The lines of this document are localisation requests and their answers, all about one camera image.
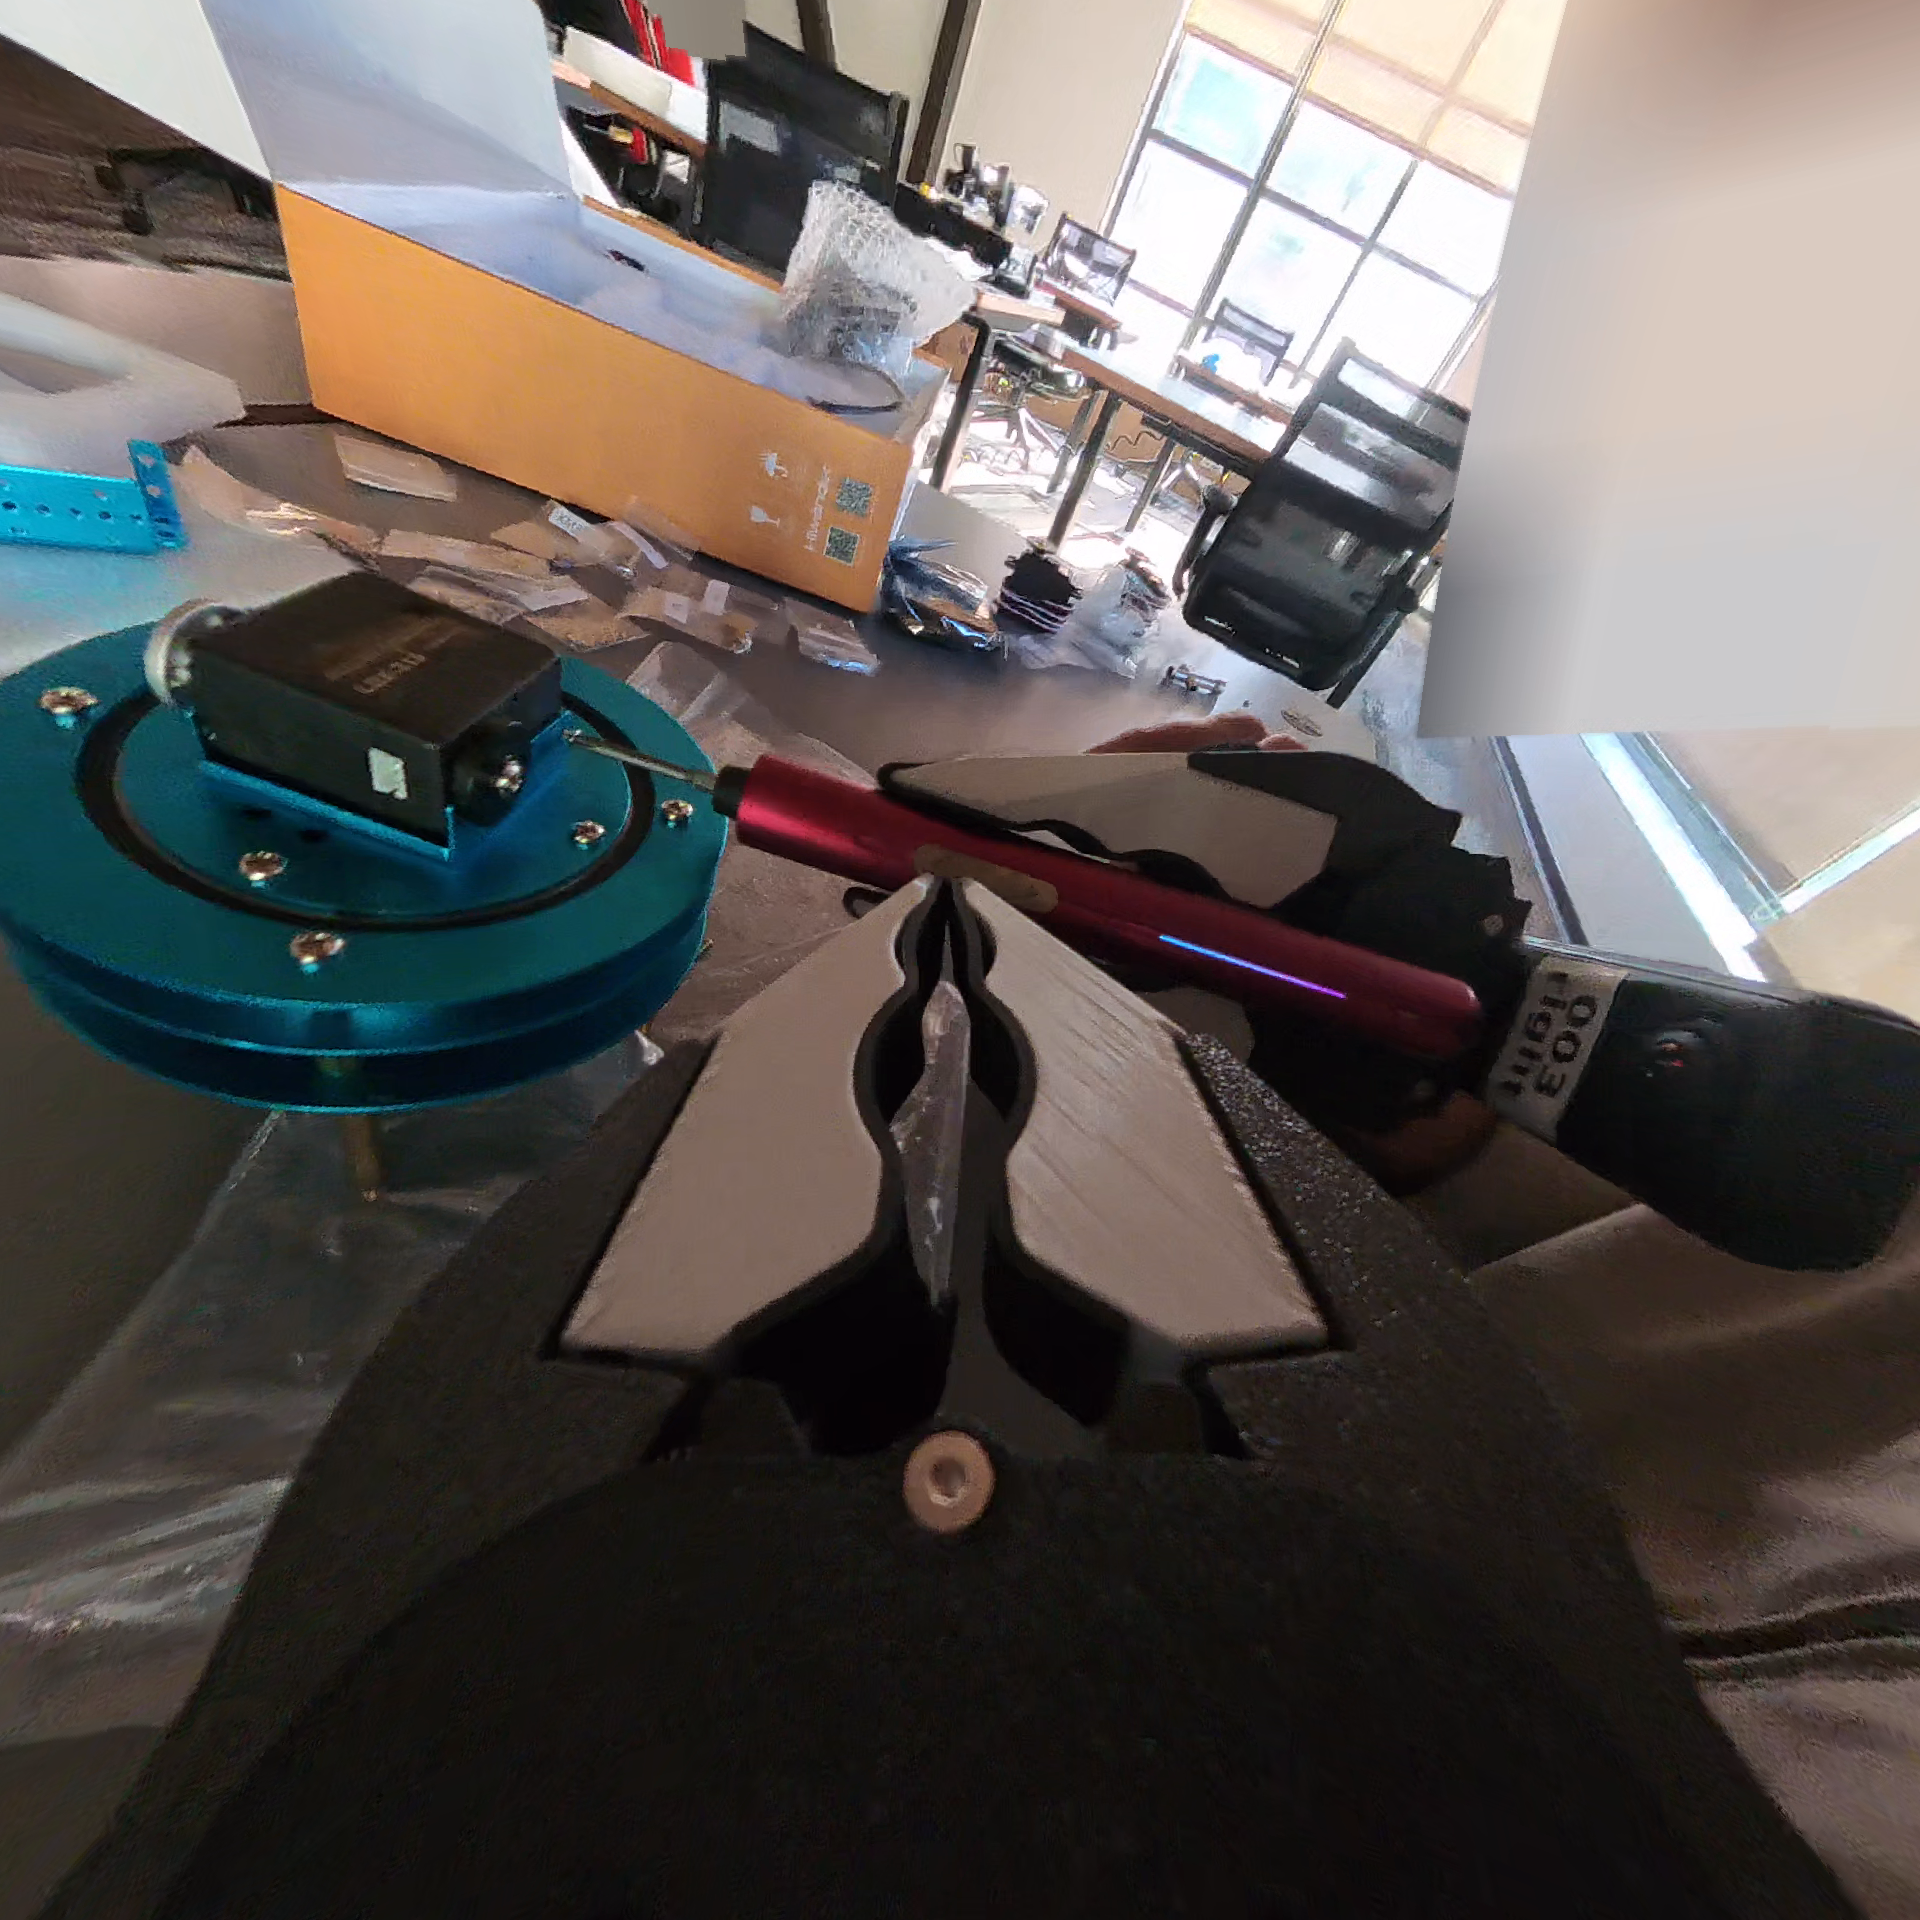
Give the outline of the person's right hand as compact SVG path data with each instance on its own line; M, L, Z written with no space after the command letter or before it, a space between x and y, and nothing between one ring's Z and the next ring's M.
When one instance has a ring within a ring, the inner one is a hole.
M1177 716L1150 723L1099 740L1089 754L1207 754L1207 752L1263 752L1306 754L1306 743L1284 732L1270 732L1257 710L1230 709L1210 716Z

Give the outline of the dark foil parts bag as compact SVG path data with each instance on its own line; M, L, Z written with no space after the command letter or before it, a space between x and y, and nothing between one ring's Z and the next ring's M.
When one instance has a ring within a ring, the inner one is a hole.
M893 537L879 570L879 613L906 636L953 654L1004 656L983 576L956 562L950 539Z

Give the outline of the white foam block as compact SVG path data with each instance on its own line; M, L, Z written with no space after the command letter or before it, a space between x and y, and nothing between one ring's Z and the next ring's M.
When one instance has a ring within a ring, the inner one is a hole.
M217 372L2 294L6 466L123 470L130 442L170 442L242 410L242 392Z

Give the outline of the bubble wrap bundle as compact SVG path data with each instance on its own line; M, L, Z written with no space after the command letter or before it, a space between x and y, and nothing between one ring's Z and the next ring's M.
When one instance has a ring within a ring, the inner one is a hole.
M973 279L852 182L817 180L784 259L767 346L903 377L973 309Z

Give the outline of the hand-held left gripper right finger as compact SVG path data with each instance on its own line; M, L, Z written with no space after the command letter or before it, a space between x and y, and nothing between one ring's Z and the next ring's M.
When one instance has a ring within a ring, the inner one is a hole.
M1327 1327L1180 1052L1183 1032L977 879L984 1000L1020 1059L1017 1250L1150 1353L1320 1352Z

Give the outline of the red electric screwdriver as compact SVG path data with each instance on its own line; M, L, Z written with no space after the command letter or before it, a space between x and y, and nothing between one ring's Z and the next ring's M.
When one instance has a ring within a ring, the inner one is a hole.
M706 772L612 746L584 727L566 727L563 736L584 754L702 792L746 846L827 876L903 886L919 876L919 846L950 846L1049 879L1059 904L1024 914L1089 956L1186 979L1263 1010L1330 1019L1427 1062L1447 1062L1482 1037L1482 1006L1469 983L1252 904L1166 886L1024 833L960 826L770 754Z

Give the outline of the grey desk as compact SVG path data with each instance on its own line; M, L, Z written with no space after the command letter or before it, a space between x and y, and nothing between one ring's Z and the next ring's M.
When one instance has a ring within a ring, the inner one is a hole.
M119 259L2 259L2 294L94 322L117 336L179 353L236 382L256 414L210 427L210 456L259 487L310 502L336 500L327 430L304 414L289 282L242 273L179 273ZM146 622L179 600L252 604L343 570L320 539L259 537L196 509L179 553L2 557L2 670L100 632ZM890 756L1049 754L1174 716L1249 709L1270 732L1302 733L1379 763L1446 804L1450 773L1417 767L1413 743L1383 720L1370 693L1327 709L1282 677L1233 660L1183 627L1162 627L1170 660L1222 677L1207 702L1160 683L1084 669L1024 670L923 647L889 626L869 639L886 660L853 677L793 656L787 644L724 656L687 643L669 684L700 690L732 679L787 732L874 767ZM239 1150L252 1116L109 1062L27 1000L2 963L2 1443L22 1436L104 1342L194 1229Z

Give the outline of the small clear plastic packet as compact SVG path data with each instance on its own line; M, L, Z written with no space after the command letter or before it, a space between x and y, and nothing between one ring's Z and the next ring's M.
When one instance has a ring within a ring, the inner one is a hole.
M970 1084L970 1013L939 979L923 1010L923 1070L893 1116L903 1219L916 1276L936 1306L950 1300L962 1137Z

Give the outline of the black office chair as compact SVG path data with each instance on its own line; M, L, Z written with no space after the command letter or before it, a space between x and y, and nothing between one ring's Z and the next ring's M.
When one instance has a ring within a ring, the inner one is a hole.
M1189 627L1343 706L1436 573L1472 410L1340 346L1174 567Z

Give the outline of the blue round turntable base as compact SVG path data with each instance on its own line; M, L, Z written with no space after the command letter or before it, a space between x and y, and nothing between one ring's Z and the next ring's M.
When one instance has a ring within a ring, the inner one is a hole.
M559 656L493 823L386 823L217 756L147 626L2 679L2 949L113 1062L236 1104L374 1116L577 1064L673 996L724 823L569 733L709 767L634 684Z

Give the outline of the orange cardboard box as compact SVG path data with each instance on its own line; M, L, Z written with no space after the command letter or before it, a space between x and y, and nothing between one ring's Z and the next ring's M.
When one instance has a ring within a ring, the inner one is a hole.
M777 292L580 196L534 3L204 3L316 406L872 610L939 369L853 402Z

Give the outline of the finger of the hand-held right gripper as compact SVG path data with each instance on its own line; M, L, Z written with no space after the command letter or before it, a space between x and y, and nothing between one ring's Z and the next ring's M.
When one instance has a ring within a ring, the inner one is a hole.
M1033 874L1020 869L1004 869L993 860L950 847L950 846L919 846L916 847L916 874L936 876L950 882L970 882L983 894L1004 900L1020 910L1054 910L1059 904L1059 892Z
M1336 846L1330 810L1273 787L1260 747L896 763L879 792L973 827L1043 833L1142 876L1252 909L1282 904Z

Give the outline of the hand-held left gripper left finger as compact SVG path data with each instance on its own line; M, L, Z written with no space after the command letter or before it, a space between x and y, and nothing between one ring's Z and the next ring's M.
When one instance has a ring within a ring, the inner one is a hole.
M893 1122L924 1070L939 879L914 876L717 1032L617 1216L563 1353L740 1353L877 1282L939 1324Z

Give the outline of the pile of small screw packets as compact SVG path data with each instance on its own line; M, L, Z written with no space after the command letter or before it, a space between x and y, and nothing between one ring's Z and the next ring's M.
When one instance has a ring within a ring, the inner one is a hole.
M563 654L687 639L732 660L784 644L852 674L879 664L847 613L724 576L652 510L590 517L362 427L209 427L179 446L174 484L244 537L322 550Z

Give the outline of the blue long U bracket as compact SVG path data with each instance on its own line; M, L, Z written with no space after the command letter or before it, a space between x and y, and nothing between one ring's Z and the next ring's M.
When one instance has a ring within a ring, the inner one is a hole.
M189 542L156 442L130 440L123 470L2 466L2 549L176 553Z

